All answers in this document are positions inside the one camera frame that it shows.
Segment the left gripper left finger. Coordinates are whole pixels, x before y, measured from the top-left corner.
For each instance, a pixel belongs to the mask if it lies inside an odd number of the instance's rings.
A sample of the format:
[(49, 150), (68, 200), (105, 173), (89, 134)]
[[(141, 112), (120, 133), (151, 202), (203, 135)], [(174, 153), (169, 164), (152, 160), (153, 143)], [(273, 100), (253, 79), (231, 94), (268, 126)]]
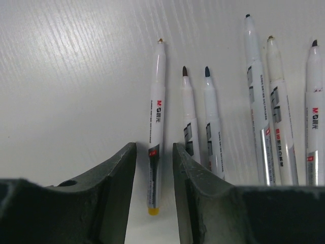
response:
[(57, 186), (1, 179), (1, 243), (124, 243), (137, 146)]

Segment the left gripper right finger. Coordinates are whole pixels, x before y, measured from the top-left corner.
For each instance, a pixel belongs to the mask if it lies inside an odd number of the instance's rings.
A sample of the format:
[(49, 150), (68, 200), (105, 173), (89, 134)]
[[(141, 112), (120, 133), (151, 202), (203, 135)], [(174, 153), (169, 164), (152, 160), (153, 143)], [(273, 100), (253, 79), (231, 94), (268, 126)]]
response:
[(235, 186), (173, 145), (181, 243), (324, 243), (324, 187)]

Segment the blue-end white pen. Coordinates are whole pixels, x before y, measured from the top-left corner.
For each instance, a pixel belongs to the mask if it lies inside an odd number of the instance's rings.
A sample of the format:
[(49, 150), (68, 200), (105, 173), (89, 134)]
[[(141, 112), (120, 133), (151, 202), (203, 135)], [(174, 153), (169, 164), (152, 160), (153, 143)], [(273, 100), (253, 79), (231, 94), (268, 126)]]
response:
[(225, 180), (216, 89), (208, 66), (205, 67), (204, 102), (209, 165), (213, 174)]

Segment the red-end white pen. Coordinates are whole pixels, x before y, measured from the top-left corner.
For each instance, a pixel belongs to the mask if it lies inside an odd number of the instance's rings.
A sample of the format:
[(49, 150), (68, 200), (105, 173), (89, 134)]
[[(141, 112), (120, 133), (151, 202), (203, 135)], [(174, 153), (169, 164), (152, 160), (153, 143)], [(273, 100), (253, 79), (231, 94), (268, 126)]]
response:
[(193, 160), (201, 164), (198, 123), (195, 112), (193, 89), (186, 66), (182, 68), (182, 100), (183, 100), (183, 134), (185, 150)]

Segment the orange-end white pen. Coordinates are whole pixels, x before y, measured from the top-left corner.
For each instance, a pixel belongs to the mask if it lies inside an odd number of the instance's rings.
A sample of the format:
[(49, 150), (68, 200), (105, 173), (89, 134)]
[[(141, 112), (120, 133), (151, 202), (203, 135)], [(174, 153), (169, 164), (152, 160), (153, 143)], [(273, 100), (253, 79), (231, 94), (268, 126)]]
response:
[(163, 39), (159, 39), (157, 42), (153, 61), (153, 74), (150, 84), (147, 207), (148, 213), (151, 216), (156, 216), (160, 208), (166, 90), (166, 51)]

